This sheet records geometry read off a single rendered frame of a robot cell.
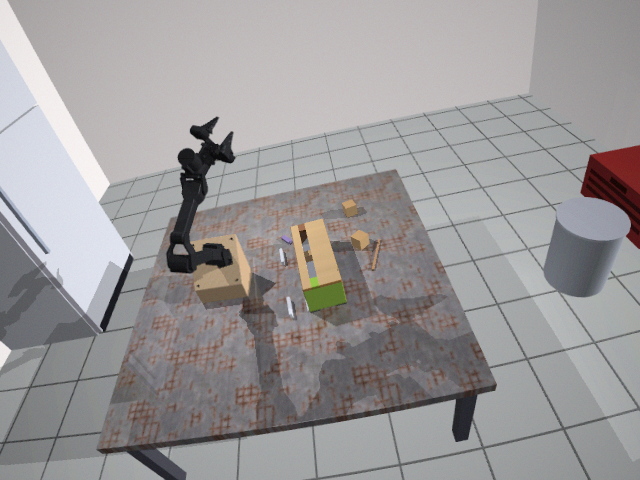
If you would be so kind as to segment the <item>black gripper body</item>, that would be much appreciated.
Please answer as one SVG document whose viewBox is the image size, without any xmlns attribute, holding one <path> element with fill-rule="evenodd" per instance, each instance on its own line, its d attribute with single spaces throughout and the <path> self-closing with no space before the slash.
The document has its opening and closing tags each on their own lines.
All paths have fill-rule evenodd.
<svg viewBox="0 0 640 480">
<path fill-rule="evenodd" d="M 190 133 L 192 134 L 192 136 L 195 139 L 197 139 L 197 140 L 201 139 L 201 140 L 205 141 L 205 143 L 204 142 L 201 143 L 201 145 L 203 147 L 201 148 L 200 152 L 196 153 L 198 155 L 198 157 L 200 158 L 200 160 L 203 161 L 203 162 L 206 162 L 207 164 L 209 164 L 210 167 L 211 167 L 211 165 L 215 165 L 216 162 L 215 161 L 214 161 L 214 163 L 211 162 L 212 158 L 210 156 L 209 156 L 209 158 L 207 158 L 205 156 L 206 155 L 205 154 L 206 153 L 206 149 L 207 149 L 207 146 L 208 146 L 209 142 L 215 144 L 211 139 L 209 139 L 210 133 L 205 128 L 203 128 L 201 126 L 196 126 L 196 125 L 192 125 L 192 127 L 190 128 Z M 222 160 L 222 161 L 226 162 L 226 163 L 232 163 L 235 160 L 235 158 L 236 157 L 234 155 L 232 155 L 232 153 L 230 153 L 229 159 L 228 160 Z"/>
</svg>

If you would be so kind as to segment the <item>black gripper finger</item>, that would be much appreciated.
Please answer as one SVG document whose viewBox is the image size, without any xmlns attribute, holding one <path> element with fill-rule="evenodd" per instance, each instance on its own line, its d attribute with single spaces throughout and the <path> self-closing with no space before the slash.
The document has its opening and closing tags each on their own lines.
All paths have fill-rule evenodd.
<svg viewBox="0 0 640 480">
<path fill-rule="evenodd" d="M 219 117 L 215 117 L 214 119 L 212 119 L 208 123 L 202 125 L 201 127 L 205 128 L 209 133 L 212 133 L 214 127 L 216 126 L 216 124 L 218 122 L 218 120 L 219 120 Z"/>
<path fill-rule="evenodd" d="M 231 131 L 227 135 L 227 137 L 224 139 L 224 141 L 221 143 L 221 145 L 226 145 L 228 147 L 228 149 L 231 151 L 230 153 L 232 153 L 232 154 L 233 154 L 233 152 L 231 150 L 231 144 L 232 144 L 232 141 L 233 141 L 233 135 L 234 135 L 234 132 Z"/>
</svg>

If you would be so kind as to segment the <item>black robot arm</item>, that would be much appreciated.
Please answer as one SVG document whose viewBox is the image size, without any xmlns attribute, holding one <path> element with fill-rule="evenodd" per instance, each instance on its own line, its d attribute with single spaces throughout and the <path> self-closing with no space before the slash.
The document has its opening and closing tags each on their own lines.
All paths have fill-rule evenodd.
<svg viewBox="0 0 640 480">
<path fill-rule="evenodd" d="M 226 145 L 209 142 L 206 149 L 206 157 L 215 160 L 228 160 L 230 150 Z M 170 233 L 170 245 L 167 252 L 167 262 L 170 272 L 192 273 L 197 266 L 217 266 L 218 269 L 232 265 L 233 258 L 229 249 L 224 249 L 222 244 L 205 243 L 203 250 L 196 252 L 190 243 L 189 233 L 198 206 L 204 202 L 208 194 L 208 185 L 205 178 L 210 165 L 200 160 L 198 155 L 190 148 L 182 149 L 178 154 L 178 161 L 185 173 L 180 173 L 183 204 L 177 218 L 173 232 Z M 190 178 L 193 180 L 186 180 Z M 189 255 L 174 255 L 176 244 L 183 244 Z M 220 267 L 220 268 L 219 268 Z"/>
</svg>

